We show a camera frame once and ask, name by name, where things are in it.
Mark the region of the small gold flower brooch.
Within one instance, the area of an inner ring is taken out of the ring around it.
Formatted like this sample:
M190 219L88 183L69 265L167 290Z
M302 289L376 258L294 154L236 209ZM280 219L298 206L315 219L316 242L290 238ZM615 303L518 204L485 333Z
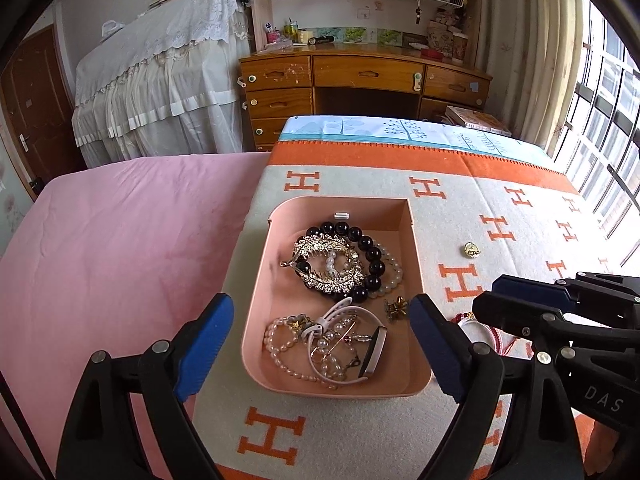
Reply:
M385 301L384 311L386 318L390 322L403 320L408 316L409 304L403 296L398 296L395 300Z

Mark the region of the pink jewelry box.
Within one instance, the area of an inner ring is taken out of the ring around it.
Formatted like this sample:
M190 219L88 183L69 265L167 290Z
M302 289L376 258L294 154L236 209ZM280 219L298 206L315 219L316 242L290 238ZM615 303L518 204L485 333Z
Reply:
M325 295L307 288L280 262L292 255L296 240L326 233L349 240L360 255L364 285L348 295ZM287 200L270 214L267 238L250 300L242 341L245 370L258 385L278 393L318 398L385 399L414 396L431 379L407 318L390 322L385 301L422 292L416 229L408 200L306 196ZM352 297L388 329L380 364L358 385L330 388L311 371L300 339L311 320Z

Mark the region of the pink bed sheet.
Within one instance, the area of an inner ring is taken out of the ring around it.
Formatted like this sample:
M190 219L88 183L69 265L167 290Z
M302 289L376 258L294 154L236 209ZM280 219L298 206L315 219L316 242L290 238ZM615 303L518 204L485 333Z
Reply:
M1 370L54 464L88 359L171 338L220 292L268 157L145 157L51 181L1 259Z

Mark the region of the orange H pattern blanket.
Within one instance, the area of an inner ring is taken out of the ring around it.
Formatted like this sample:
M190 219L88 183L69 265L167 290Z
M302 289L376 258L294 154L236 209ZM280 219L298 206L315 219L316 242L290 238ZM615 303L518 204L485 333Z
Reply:
M622 272L559 172L439 148L283 142L224 280L232 331L195 401L195 427L220 466L267 479L414 479L454 414L405 320L388 324L380 367L361 385L310 382L306 350L286 328L276 335L282 358L266 351L262 336L276 318L331 307L282 261L337 212L390 255L390 296L425 292L446 318L468 312L503 274L551 283Z

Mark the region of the window with metal bars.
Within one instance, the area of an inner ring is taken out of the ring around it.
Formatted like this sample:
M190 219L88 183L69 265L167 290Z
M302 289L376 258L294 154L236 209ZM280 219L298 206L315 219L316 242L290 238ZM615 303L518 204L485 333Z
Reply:
M554 160L603 232L612 263L639 274L639 66L582 0L582 50Z

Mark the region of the blue white patterned sheet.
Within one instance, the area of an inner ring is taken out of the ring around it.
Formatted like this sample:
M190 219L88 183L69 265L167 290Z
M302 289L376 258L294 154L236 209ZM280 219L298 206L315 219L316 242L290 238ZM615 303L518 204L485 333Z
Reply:
M537 145L467 129L420 120L360 116L307 115L288 118L281 141L384 143L415 148L444 148L498 156L518 162L551 162Z

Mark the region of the stack of books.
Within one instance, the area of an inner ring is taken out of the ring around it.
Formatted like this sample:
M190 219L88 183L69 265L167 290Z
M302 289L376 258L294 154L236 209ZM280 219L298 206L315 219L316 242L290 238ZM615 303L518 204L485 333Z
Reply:
M453 124L467 129L483 131L499 136L510 136L511 131L491 114L460 106L448 105L445 116Z

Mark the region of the white lace covered piano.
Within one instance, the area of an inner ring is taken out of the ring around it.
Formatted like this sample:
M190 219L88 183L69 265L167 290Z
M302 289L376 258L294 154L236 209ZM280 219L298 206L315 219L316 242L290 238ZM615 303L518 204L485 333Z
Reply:
M248 151L238 83L247 35L238 0L172 0L89 52L72 117L87 166Z

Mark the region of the wooden desk with drawers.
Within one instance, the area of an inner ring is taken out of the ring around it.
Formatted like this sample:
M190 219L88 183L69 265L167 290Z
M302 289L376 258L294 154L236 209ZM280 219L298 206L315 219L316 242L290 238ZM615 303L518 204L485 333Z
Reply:
M492 77L475 68L373 44L320 44L240 61L256 148L269 152L288 118L347 115L434 122L446 107L482 110Z

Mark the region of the brown wooden door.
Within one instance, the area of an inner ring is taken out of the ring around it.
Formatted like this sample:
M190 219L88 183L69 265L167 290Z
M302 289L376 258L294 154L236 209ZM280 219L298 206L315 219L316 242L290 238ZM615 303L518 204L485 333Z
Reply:
M52 25L25 38L13 53L1 74L1 104L32 192L87 168L73 134Z

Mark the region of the beige curtain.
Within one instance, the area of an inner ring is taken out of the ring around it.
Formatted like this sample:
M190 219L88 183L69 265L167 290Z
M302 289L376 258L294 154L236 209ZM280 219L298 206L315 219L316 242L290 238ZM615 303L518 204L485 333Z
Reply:
M577 82L582 0L480 0L475 65L492 77L485 110L550 153Z

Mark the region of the wooden bookshelf with books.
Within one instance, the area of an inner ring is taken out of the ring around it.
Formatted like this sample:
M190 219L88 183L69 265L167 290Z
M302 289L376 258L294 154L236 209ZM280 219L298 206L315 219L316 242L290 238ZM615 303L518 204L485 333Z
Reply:
M255 48L286 35L331 36L338 44L442 47L475 63L482 0L253 0Z

